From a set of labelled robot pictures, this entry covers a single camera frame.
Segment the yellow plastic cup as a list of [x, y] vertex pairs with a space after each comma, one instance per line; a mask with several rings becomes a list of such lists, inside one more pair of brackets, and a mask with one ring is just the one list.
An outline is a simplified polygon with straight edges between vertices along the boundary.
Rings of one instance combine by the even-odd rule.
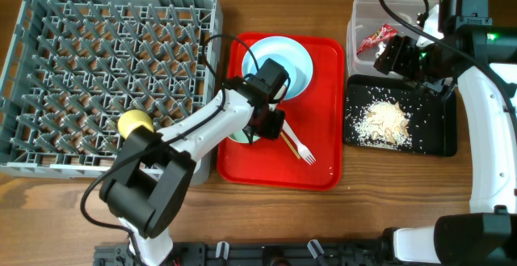
[[129, 134], [138, 127], [143, 126], [153, 132], [153, 122], [149, 115], [141, 110], [130, 110], [122, 114], [117, 122], [118, 133], [127, 138]]

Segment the light blue bowl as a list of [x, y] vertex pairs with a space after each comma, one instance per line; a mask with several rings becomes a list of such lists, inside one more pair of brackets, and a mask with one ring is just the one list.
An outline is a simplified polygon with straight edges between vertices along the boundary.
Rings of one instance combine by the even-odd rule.
[[288, 73], [288, 81], [286, 82], [286, 84], [288, 84], [288, 89], [287, 89], [286, 95], [284, 96], [284, 99], [288, 100], [288, 99], [294, 98], [296, 95], [297, 73], [296, 73], [296, 67], [293, 65], [287, 65], [285, 67], [285, 69]]

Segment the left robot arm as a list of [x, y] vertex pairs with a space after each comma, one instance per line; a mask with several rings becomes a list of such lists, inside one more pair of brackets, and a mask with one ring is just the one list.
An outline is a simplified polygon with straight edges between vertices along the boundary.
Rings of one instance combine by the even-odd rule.
[[197, 163], [210, 150], [238, 131], [248, 141], [280, 135], [285, 113], [274, 104], [290, 82], [286, 69], [267, 59], [256, 73], [229, 79], [214, 100], [170, 127], [154, 130], [140, 110], [122, 115], [118, 130], [124, 144], [99, 196], [128, 230], [137, 263], [159, 265], [171, 253], [168, 226], [182, 206]]

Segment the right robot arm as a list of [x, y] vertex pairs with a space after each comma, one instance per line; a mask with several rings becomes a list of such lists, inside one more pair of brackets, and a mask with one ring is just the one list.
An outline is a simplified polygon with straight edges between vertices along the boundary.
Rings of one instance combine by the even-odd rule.
[[411, 31], [419, 46], [395, 36], [375, 68], [419, 84], [450, 78], [464, 101], [473, 161], [467, 214], [433, 226], [388, 228], [379, 264], [513, 265], [516, 262], [516, 30], [496, 27], [489, 0], [439, 0], [434, 34], [422, 14]]

